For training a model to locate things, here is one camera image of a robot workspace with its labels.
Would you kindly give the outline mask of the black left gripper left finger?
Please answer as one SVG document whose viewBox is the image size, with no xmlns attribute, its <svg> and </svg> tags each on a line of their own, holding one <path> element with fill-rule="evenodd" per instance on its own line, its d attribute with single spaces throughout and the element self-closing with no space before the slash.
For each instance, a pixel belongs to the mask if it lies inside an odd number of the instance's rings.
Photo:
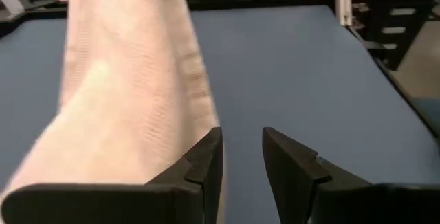
<svg viewBox="0 0 440 224">
<path fill-rule="evenodd" d="M 32 184 L 8 194 L 1 214 L 5 224 L 215 223 L 222 176 L 216 127 L 144 185 Z"/>
</svg>

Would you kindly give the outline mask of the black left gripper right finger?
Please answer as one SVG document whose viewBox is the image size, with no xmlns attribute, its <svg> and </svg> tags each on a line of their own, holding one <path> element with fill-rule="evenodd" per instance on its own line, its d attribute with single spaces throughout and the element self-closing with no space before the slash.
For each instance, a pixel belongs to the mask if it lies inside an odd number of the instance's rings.
<svg viewBox="0 0 440 224">
<path fill-rule="evenodd" d="M 281 223 L 439 223 L 439 186 L 372 184 L 271 127 L 265 170 Z"/>
</svg>

